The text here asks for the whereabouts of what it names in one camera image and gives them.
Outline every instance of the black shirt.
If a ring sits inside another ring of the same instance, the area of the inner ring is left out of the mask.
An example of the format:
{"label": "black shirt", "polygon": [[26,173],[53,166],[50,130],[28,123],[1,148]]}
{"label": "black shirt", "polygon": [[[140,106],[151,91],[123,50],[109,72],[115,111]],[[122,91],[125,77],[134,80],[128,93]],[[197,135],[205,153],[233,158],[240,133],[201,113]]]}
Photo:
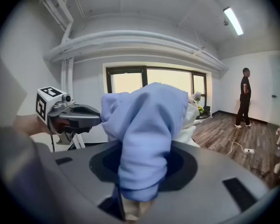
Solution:
{"label": "black shirt", "polygon": [[[249,92],[247,94],[245,94],[245,92],[244,92],[244,84],[247,85],[247,89],[249,90]],[[251,87],[250,87],[249,79],[248,79],[248,77],[244,76],[242,79],[242,82],[241,82],[241,96],[240,96],[239,100],[250,102],[250,98],[251,98]]]}

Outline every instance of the fluorescent light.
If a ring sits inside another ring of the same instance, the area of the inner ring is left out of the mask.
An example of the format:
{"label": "fluorescent light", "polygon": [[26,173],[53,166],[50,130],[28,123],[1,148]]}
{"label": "fluorescent light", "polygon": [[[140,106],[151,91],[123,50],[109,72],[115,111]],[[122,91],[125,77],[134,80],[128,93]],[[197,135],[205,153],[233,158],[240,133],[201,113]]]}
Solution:
{"label": "fluorescent light", "polygon": [[235,16],[233,10],[228,7],[226,9],[224,9],[224,12],[226,14],[226,16],[228,17],[228,19],[231,21],[234,29],[236,30],[238,35],[242,35],[243,34],[243,30],[241,28],[241,25],[239,24],[237,17]]}

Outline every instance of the black pants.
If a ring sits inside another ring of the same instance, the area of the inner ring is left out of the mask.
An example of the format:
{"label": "black pants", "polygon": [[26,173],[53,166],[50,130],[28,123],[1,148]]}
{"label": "black pants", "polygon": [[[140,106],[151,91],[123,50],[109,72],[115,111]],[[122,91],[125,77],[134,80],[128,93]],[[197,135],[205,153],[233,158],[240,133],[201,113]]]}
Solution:
{"label": "black pants", "polygon": [[249,117],[248,117],[248,112],[249,112],[249,101],[241,101],[241,105],[238,110],[237,120],[236,120],[235,124],[236,125],[240,124],[243,114],[244,114],[245,123],[246,123],[246,125],[249,125],[250,121],[249,121]]}

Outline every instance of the cable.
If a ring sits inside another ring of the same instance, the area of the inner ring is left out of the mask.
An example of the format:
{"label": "cable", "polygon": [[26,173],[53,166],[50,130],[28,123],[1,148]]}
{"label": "cable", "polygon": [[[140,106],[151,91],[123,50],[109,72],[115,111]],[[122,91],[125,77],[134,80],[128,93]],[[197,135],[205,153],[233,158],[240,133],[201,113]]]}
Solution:
{"label": "cable", "polygon": [[199,38],[198,38],[196,30],[195,30],[195,34],[196,34],[196,37],[197,37],[197,40],[198,40],[198,43],[199,43],[199,50],[200,50],[201,49],[201,44],[200,44],[200,41],[199,41]]}
{"label": "cable", "polygon": [[51,136],[51,141],[52,141],[53,152],[55,152],[55,146],[54,146],[54,141],[53,141],[53,135],[50,134],[50,136]]}
{"label": "cable", "polygon": [[[232,145],[231,145],[231,148],[230,148],[230,152],[229,152],[226,156],[228,156],[228,155],[232,152],[233,143],[236,143],[237,145],[240,145],[240,144],[237,143],[237,142],[232,142]],[[241,148],[242,148],[242,151],[243,151],[245,154],[251,154],[251,153],[245,152],[242,146],[241,146]],[[253,167],[251,167],[251,156],[249,156],[249,168],[250,168],[250,170],[251,170],[251,169],[257,170],[257,171],[259,172],[259,174],[261,175],[262,178],[265,178],[265,177],[269,174],[269,172],[270,172],[270,171],[263,172],[263,171],[260,171],[258,168],[253,168]]]}
{"label": "cable", "polygon": [[233,143],[236,143],[237,145],[240,145],[238,144],[237,142],[232,142],[232,145],[231,145],[231,148],[230,148],[230,152],[228,154],[226,154],[226,156],[228,156],[231,152],[232,152],[232,146],[233,146]]}

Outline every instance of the wooden floor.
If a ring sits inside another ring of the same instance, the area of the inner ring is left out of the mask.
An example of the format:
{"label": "wooden floor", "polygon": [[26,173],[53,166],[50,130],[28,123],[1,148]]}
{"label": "wooden floor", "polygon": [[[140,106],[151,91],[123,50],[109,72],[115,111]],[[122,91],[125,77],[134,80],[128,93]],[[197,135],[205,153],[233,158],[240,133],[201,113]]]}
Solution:
{"label": "wooden floor", "polygon": [[261,178],[270,188],[274,185],[273,169],[279,161],[276,156],[277,126],[261,124],[251,121],[251,127],[242,129],[234,126],[235,116],[217,112],[213,118],[196,125],[193,139],[201,148],[207,148],[222,154],[228,154],[232,142],[235,141],[245,148],[253,148],[255,154],[245,154],[241,147],[233,144],[232,152],[228,155],[235,162],[250,170]]}

